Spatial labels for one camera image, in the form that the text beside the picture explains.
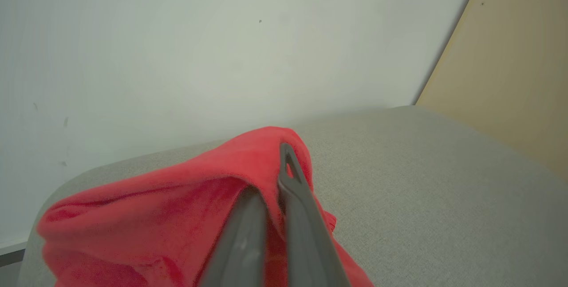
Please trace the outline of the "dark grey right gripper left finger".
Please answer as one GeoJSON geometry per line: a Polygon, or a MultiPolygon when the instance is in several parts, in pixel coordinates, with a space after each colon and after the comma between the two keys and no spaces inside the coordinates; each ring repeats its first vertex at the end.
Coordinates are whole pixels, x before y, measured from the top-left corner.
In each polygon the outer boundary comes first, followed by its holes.
{"type": "Polygon", "coordinates": [[[245,188],[225,221],[199,286],[263,286],[266,223],[267,208],[260,192],[245,188]]]}

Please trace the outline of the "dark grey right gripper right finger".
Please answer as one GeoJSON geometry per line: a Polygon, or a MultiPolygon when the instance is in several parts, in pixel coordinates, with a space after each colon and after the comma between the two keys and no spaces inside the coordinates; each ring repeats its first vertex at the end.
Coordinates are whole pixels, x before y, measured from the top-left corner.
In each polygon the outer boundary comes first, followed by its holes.
{"type": "Polygon", "coordinates": [[[278,173],[279,202],[284,213],[288,285],[349,287],[314,195],[292,146],[282,143],[278,173]]]}

